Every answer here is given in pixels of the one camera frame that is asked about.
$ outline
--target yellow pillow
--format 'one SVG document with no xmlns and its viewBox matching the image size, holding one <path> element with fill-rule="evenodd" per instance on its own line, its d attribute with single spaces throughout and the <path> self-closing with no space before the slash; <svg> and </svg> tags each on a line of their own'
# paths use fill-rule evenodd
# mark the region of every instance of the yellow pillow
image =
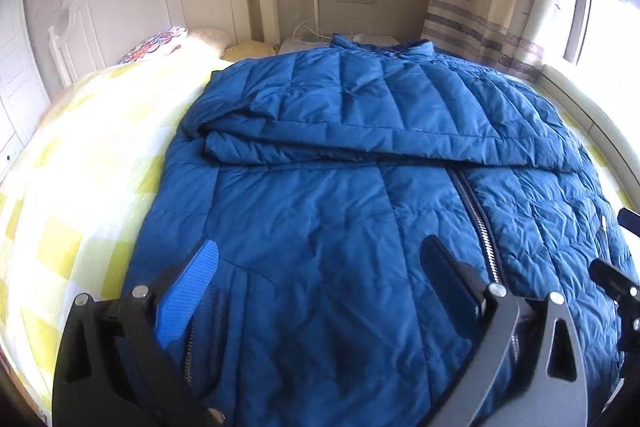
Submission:
<svg viewBox="0 0 640 427">
<path fill-rule="evenodd" d="M 239 62 L 245 58 L 264 58 L 275 54 L 276 50 L 264 42 L 242 41 L 226 51 L 222 55 L 222 59 L 229 62 Z"/>
</svg>

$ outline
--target bed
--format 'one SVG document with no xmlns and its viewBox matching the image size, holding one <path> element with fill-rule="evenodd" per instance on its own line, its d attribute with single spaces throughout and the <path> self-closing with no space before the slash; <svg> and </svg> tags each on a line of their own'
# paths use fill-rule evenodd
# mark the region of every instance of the bed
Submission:
<svg viewBox="0 0 640 427">
<path fill-rule="evenodd" d="M 120 294 L 178 122 L 211 71 L 230 65 L 174 54 L 116 63 L 170 26 L 217 28 L 231 45 L 281 40 L 276 0 L 67 0 L 64 7 L 66 19 L 49 36 L 68 89 L 0 188 L 0 347 L 46 421 L 73 298 Z M 594 158 L 612 206 L 628 204 L 602 154 L 561 114 Z"/>
</svg>

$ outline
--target blue puffer jacket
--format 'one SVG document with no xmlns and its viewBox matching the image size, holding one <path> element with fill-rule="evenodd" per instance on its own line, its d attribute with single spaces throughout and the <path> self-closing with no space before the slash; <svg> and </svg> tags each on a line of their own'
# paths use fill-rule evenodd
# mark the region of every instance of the blue puffer jacket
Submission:
<svg viewBox="0 0 640 427">
<path fill-rule="evenodd" d="M 636 275 L 594 167 L 533 90 L 428 42 L 336 38 L 223 71 L 169 147 L 124 291 L 212 238 L 170 352 L 190 338 L 187 377 L 225 426 L 407 427 L 474 341 L 420 262 L 431 234 L 516 295 L 562 292 L 601 407 L 620 327 L 587 268 Z"/>
</svg>

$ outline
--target window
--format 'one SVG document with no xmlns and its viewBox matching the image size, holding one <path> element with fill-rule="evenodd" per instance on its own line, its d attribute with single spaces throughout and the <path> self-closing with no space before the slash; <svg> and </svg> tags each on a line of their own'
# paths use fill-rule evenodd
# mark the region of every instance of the window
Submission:
<svg viewBox="0 0 640 427">
<path fill-rule="evenodd" d="M 640 152 L 640 0 L 577 0 L 564 58 L 576 83 Z"/>
</svg>

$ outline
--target metal zipper teeth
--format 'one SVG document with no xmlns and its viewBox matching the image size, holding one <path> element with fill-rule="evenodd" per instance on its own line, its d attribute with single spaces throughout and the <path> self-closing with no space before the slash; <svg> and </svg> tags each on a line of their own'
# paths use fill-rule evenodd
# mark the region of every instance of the metal zipper teeth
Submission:
<svg viewBox="0 0 640 427">
<path fill-rule="evenodd" d="M 191 361 L 193 360 L 193 325 L 189 328 L 189 338 L 187 340 L 187 348 L 184 352 L 184 363 L 182 365 L 182 379 L 191 385 Z"/>
<path fill-rule="evenodd" d="M 458 185 L 460 186 L 460 190 L 462 191 L 462 196 L 465 199 L 465 206 L 469 209 L 472 219 L 476 222 L 478 226 L 478 230 L 480 232 L 480 239 L 482 242 L 482 246 L 484 247 L 484 257 L 487 260 L 489 265 L 489 272 L 491 275 L 492 282 L 501 284 L 506 286 L 504 280 L 500 276 L 500 271 L 498 270 L 498 264 L 495 260 L 495 250 L 494 246 L 491 244 L 491 238 L 489 236 L 489 231 L 484 223 L 484 219 L 480 216 L 476 205 L 474 204 L 473 199 L 471 198 L 471 194 L 469 193 L 468 188 L 462 182 L 462 174 L 457 171 L 452 171 L 454 176 L 458 181 Z M 517 361 L 520 357 L 520 339 L 517 334 L 511 336 L 511 350 L 513 351 L 513 357 Z"/>
</svg>

